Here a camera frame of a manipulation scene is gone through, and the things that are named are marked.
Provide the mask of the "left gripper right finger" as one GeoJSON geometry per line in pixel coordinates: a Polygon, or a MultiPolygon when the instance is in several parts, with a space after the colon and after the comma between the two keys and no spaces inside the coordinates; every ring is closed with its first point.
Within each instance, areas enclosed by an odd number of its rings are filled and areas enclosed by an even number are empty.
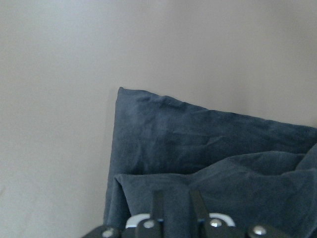
{"type": "Polygon", "coordinates": [[[212,215],[198,190],[190,191],[192,238],[244,238],[245,234],[235,227],[233,220],[225,215],[212,215]]]}

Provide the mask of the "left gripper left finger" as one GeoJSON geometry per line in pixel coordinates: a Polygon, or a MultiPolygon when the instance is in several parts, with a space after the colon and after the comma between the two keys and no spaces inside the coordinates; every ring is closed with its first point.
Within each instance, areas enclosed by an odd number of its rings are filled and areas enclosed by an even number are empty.
{"type": "Polygon", "coordinates": [[[163,237],[163,192],[153,193],[150,213],[130,217],[122,232],[122,238],[162,238],[163,237]]]}

